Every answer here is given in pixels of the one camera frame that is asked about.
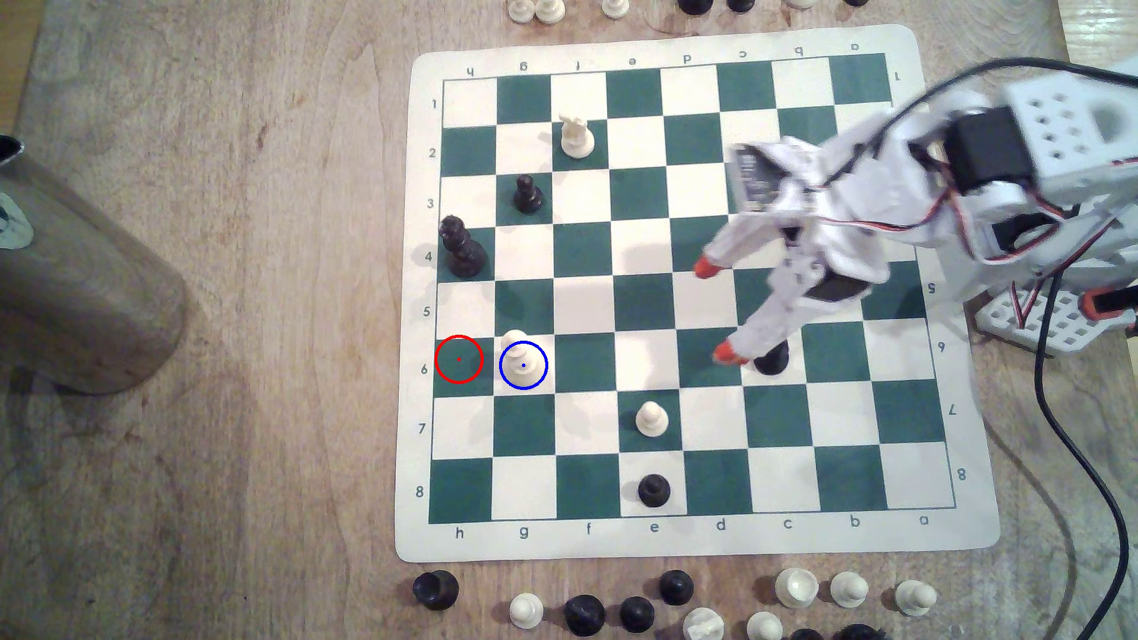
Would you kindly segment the gripper finger red tip taped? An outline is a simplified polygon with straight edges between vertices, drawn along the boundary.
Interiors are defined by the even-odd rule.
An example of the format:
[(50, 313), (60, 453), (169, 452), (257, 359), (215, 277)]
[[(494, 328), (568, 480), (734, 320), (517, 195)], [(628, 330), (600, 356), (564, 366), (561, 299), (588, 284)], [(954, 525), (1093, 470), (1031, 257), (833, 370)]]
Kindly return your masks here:
[(761, 251), (772, 240), (783, 240), (787, 253), (772, 271), (773, 279), (817, 279), (818, 262), (814, 252), (803, 251), (805, 236), (813, 223), (784, 221), (758, 214), (740, 213), (721, 225), (693, 265), (699, 279), (715, 277), (747, 256)]
[(785, 259), (768, 277), (772, 293), (747, 321), (714, 350), (724, 366), (758, 362), (807, 322), (838, 310), (834, 274), (817, 259)]

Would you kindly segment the white printed gripper body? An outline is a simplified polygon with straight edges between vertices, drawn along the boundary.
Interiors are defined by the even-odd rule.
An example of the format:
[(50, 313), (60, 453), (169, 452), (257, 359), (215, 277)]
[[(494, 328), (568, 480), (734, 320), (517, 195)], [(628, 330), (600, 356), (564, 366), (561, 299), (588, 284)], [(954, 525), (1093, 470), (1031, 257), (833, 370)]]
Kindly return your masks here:
[(795, 240), (797, 304), (851, 304), (885, 284), (887, 240), (947, 240), (945, 167), (929, 149), (947, 118), (915, 110), (875, 147), (891, 116), (879, 110), (820, 145), (795, 140), (795, 195), (808, 215)]

